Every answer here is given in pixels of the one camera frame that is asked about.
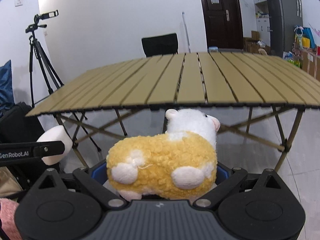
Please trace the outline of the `yellow white plush sheep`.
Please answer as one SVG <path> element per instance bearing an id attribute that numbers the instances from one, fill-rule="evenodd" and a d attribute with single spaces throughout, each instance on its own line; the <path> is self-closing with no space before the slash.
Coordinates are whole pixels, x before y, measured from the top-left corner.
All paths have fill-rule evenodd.
<path id="1" fill-rule="evenodd" d="M 216 186 L 219 120 L 195 109 L 173 110 L 176 120 L 195 120 L 193 128 L 129 137 L 110 148 L 108 182 L 125 200 L 155 194 L 194 202 Z"/>

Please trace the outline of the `white foam block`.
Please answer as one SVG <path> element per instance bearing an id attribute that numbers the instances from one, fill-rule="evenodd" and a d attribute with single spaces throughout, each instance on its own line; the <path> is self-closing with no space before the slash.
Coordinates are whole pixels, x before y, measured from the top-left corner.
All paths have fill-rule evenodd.
<path id="1" fill-rule="evenodd" d="M 73 143 L 62 125 L 55 126 L 39 137 L 36 142 L 45 144 L 48 150 L 44 150 L 42 161 L 48 165 L 60 162 L 71 150 Z"/>

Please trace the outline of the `black bag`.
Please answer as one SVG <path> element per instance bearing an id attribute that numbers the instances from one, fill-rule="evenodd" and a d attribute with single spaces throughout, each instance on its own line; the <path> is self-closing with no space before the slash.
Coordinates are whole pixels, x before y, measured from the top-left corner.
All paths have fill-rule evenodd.
<path id="1" fill-rule="evenodd" d="M 9 110 L 1 110 L 1 144 L 36 142 L 44 133 L 37 117 L 26 117 L 31 106 L 24 102 L 15 104 Z M 46 165 L 41 159 L 5 166 L 22 189 L 29 189 L 48 168 L 61 170 L 60 164 Z"/>

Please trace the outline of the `pink fluffy sleeve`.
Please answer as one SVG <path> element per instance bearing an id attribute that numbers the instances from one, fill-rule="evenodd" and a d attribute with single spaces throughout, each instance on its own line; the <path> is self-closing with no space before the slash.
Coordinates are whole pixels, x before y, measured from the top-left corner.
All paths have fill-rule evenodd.
<path id="1" fill-rule="evenodd" d="M 1 198 L 2 230 L 10 239 L 22 239 L 14 221 L 18 205 L 19 204 L 13 200 Z"/>

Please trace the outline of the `blue cushion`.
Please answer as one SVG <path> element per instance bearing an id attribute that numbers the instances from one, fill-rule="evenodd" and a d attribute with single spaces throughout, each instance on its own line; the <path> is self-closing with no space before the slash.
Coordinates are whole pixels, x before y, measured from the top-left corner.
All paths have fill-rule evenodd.
<path id="1" fill-rule="evenodd" d="M 11 60 L 1 66 L 1 116 L 15 104 L 12 88 Z"/>

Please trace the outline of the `brown plush toy on floor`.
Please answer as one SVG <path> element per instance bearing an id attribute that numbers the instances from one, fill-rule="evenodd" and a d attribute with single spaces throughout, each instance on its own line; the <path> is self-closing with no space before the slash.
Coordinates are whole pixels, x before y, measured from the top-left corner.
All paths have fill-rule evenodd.
<path id="1" fill-rule="evenodd" d="M 266 50 L 264 50 L 263 48 L 258 49 L 258 51 L 261 55 L 267 55 Z"/>

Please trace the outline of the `open cardboard boxes on floor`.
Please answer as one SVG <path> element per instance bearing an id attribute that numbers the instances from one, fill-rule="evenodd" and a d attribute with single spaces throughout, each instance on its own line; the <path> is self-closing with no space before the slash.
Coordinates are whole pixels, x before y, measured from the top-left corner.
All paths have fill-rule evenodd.
<path id="1" fill-rule="evenodd" d="M 263 48 L 270 55 L 271 48 L 261 40 L 258 31 L 251 31 L 251 37 L 244 37 L 244 51 L 253 54 L 259 54 L 258 49 Z"/>

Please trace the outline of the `green plastic bag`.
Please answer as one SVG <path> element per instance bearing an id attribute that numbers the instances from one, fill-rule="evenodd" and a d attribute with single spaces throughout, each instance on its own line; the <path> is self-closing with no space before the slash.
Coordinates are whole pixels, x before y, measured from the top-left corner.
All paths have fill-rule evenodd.
<path id="1" fill-rule="evenodd" d="M 286 61 L 289 62 L 289 63 L 291 63 L 291 64 L 293 64 L 293 65 L 295 65 L 295 66 L 298 67 L 298 68 L 301 67 L 301 62 L 300 62 L 299 58 L 294 57 L 293 55 L 288 56 L 288 57 L 286 58 Z"/>

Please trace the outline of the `large cardboard box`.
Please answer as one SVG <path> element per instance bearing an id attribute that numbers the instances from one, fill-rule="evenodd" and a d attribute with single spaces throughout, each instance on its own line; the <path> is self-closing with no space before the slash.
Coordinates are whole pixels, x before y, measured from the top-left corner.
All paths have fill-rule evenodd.
<path id="1" fill-rule="evenodd" d="M 302 50 L 302 65 L 301 69 L 307 74 L 320 81 L 320 59 L 319 55 L 310 48 Z"/>

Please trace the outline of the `black folding chair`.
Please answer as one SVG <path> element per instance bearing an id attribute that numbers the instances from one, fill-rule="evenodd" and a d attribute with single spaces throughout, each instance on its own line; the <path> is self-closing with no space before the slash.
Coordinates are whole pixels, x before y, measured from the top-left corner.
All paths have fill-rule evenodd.
<path id="1" fill-rule="evenodd" d="M 170 55 L 178 53 L 178 38 L 176 33 L 144 37 L 142 47 L 146 57 Z"/>

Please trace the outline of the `dark brown entrance door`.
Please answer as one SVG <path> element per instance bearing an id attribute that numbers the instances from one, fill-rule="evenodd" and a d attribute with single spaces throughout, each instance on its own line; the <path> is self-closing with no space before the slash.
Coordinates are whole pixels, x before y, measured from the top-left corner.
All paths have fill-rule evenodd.
<path id="1" fill-rule="evenodd" d="M 239 0 L 201 0 L 207 47 L 244 48 Z"/>

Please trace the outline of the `blue gift bag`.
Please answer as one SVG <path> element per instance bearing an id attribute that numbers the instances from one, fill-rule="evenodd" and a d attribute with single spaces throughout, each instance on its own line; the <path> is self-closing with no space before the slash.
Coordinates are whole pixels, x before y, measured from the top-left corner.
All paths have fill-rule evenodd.
<path id="1" fill-rule="evenodd" d="M 298 42 L 300 48 L 316 49 L 312 31 L 309 27 L 295 26 L 295 42 Z"/>

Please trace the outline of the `grey refrigerator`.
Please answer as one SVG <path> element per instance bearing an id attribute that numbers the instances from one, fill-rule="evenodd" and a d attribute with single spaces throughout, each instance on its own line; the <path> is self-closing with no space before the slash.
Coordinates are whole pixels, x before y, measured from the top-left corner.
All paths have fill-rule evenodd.
<path id="1" fill-rule="evenodd" d="M 295 27 L 303 25 L 301 0 L 267 0 L 271 54 L 283 57 L 292 50 Z"/>

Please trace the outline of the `white kitchen cabinets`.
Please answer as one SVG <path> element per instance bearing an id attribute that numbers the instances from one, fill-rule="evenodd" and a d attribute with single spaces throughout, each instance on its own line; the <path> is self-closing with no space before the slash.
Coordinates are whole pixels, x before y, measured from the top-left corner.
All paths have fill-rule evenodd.
<path id="1" fill-rule="evenodd" d="M 257 31 L 259 32 L 260 40 L 263 41 L 267 46 L 270 46 L 270 19 L 268 13 L 267 0 L 253 1 L 257 22 Z"/>

